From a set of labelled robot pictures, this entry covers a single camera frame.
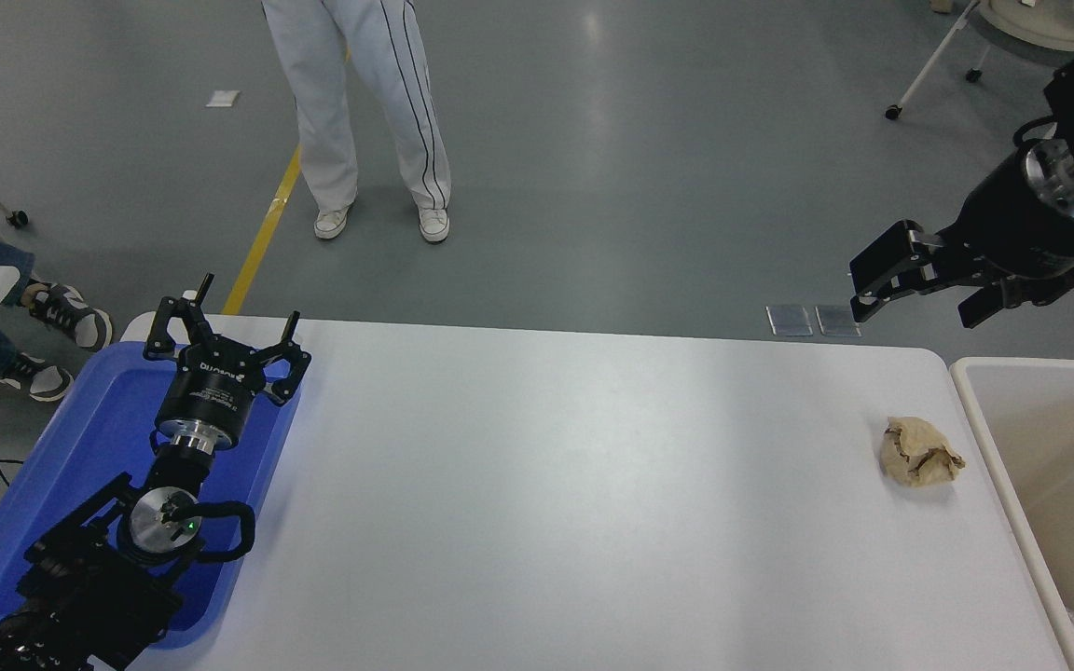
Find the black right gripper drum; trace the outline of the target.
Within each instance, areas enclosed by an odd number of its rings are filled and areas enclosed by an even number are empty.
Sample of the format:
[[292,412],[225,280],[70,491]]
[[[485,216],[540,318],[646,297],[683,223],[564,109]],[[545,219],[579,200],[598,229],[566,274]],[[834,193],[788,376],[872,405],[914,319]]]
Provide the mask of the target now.
[[1061,149],[1015,149],[966,198],[939,232],[1024,279],[1053,279],[1074,267],[1074,196],[1053,192]]

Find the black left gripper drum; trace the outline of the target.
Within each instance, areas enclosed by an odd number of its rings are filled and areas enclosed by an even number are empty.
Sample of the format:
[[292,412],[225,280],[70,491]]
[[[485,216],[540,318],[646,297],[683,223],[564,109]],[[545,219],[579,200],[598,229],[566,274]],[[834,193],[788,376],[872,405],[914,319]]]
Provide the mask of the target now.
[[264,364],[247,345],[187,345],[176,352],[176,370],[157,412],[157,429],[171,437],[176,426],[212,426],[240,439],[255,396],[264,389]]

